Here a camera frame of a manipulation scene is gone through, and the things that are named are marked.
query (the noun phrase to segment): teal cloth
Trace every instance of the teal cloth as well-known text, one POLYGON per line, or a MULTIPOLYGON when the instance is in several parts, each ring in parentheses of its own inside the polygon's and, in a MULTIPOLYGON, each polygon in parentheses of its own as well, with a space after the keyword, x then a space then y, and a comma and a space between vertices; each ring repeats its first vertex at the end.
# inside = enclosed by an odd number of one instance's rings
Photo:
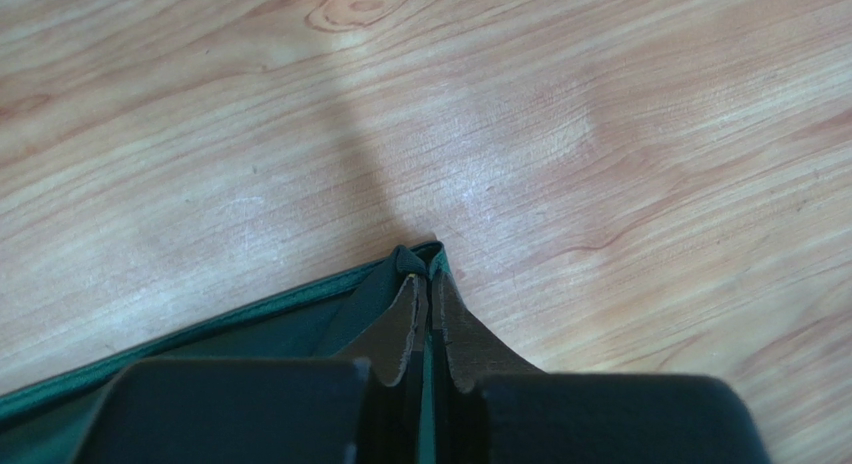
POLYGON ((67 462, 109 380, 146 357, 326 357, 393 302, 411 273, 449 272, 443 245, 396 248, 381 261, 263 299, 175 334, 0 397, 0 463, 67 462))

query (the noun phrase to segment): light wood tabletop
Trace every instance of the light wood tabletop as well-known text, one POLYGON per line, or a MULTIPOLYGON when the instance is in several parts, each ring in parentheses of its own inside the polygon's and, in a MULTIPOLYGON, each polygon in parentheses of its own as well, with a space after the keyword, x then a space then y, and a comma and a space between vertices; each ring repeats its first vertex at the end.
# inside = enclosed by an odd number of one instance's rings
POLYGON ((852 0, 0 0, 0 394, 432 237, 852 462, 852 0))

